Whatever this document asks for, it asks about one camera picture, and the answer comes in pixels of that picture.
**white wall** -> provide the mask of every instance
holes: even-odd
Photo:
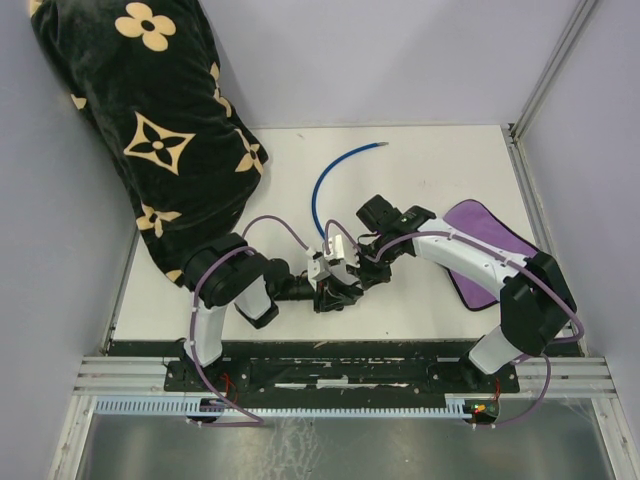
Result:
[[[524,146],[553,241],[640,441],[640,2],[602,2]]]
[[[514,122],[577,0],[201,0],[250,125]]]
[[[0,478],[46,477],[133,233],[124,189],[36,44],[0,15]]]

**beige flower print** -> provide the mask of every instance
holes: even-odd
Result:
[[[229,103],[229,100],[227,100],[220,94],[220,87],[218,86],[218,79],[220,78],[220,69],[218,68],[217,64],[214,63],[213,65],[211,65],[210,73],[213,79],[216,81],[216,91],[213,92],[213,98],[216,100],[216,102],[218,102],[220,105],[222,105],[225,108],[225,110],[227,111],[227,118],[229,118],[233,113],[233,110],[231,109],[231,104]]]
[[[41,6],[42,0],[29,0],[29,15],[33,17]]]
[[[260,145],[250,145],[245,136],[242,134],[242,131],[239,128],[236,128],[235,130],[238,135],[240,135],[240,138],[242,138],[242,144],[247,150],[247,153],[244,157],[242,157],[242,160],[240,160],[240,163],[236,167],[236,172],[246,172],[255,167],[255,169],[258,170],[258,173],[262,175],[264,173],[264,168],[262,168],[262,163],[260,163],[260,159],[258,158],[258,154],[256,153],[258,150],[260,150]]]
[[[124,154],[144,158],[179,175],[180,156],[195,133],[173,132],[156,125],[141,113],[136,114],[136,132]]]
[[[87,99],[83,97],[76,97],[73,93],[71,94],[71,101],[76,106],[78,110],[82,110],[87,106]]]
[[[154,52],[162,52],[169,48],[167,36],[176,33],[176,25],[169,17],[153,15],[148,5],[131,2],[126,7],[129,17],[116,20],[116,29],[125,37],[142,36],[142,43]]]
[[[182,270],[171,270],[170,272],[165,273],[165,275],[173,283],[176,283],[180,276],[182,276]]]
[[[140,218],[136,218],[136,224],[138,228],[143,230],[154,229],[154,233],[157,238],[162,237],[164,233],[162,231],[162,222],[172,222],[182,214],[179,212],[156,212],[153,208],[142,204],[142,211],[144,215]]]

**white table surface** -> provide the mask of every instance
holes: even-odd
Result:
[[[319,248],[311,219],[311,192],[322,170],[344,152],[371,142],[386,147],[354,156],[336,167],[319,197],[321,221],[333,217],[353,234],[365,233],[356,210],[376,193],[405,211],[417,204],[444,215],[467,198],[484,203],[528,240],[533,234],[500,127],[373,127],[258,130],[271,155],[266,173],[237,231],[262,214],[287,220]],[[293,273],[306,257],[278,224],[261,222],[249,243],[267,257],[286,259]],[[310,302],[280,302],[280,315],[254,330],[235,309],[224,326],[227,340],[385,340],[478,338],[499,322],[499,308],[464,308],[448,275],[430,262],[402,257],[392,282],[379,285],[343,312],[315,314]],[[175,340],[187,336],[190,294],[156,269],[140,241],[114,339]]]

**purple cloth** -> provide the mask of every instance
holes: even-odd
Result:
[[[512,232],[483,204],[476,200],[464,200],[444,216],[444,220],[461,232],[476,237],[490,245],[510,252],[534,256],[538,249]],[[449,270],[449,275],[464,305],[472,311],[495,305],[497,300],[491,293],[468,278]]]

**black pillow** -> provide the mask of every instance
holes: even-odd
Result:
[[[268,159],[220,93],[198,0],[45,0],[31,21],[111,151],[151,257],[181,285],[185,255],[234,227]]]

